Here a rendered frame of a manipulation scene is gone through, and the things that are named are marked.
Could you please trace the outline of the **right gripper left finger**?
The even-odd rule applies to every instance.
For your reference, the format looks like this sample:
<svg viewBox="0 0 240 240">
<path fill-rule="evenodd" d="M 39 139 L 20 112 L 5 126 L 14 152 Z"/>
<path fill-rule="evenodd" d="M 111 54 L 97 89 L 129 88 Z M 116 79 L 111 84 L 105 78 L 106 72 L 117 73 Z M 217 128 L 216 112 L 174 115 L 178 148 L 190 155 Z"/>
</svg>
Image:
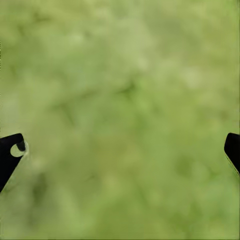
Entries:
<svg viewBox="0 0 240 240">
<path fill-rule="evenodd" d="M 23 156 L 29 153 L 29 144 L 22 133 L 0 138 L 0 193 Z"/>
</svg>

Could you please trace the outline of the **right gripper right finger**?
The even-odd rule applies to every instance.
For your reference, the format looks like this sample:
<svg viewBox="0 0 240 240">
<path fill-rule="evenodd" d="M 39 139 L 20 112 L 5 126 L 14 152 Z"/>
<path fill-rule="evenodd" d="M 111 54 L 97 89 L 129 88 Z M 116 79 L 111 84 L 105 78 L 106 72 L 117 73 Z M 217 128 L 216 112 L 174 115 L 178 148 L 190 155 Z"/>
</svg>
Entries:
<svg viewBox="0 0 240 240">
<path fill-rule="evenodd" d="M 224 151 L 240 173 L 240 135 L 230 132 L 227 135 Z"/>
</svg>

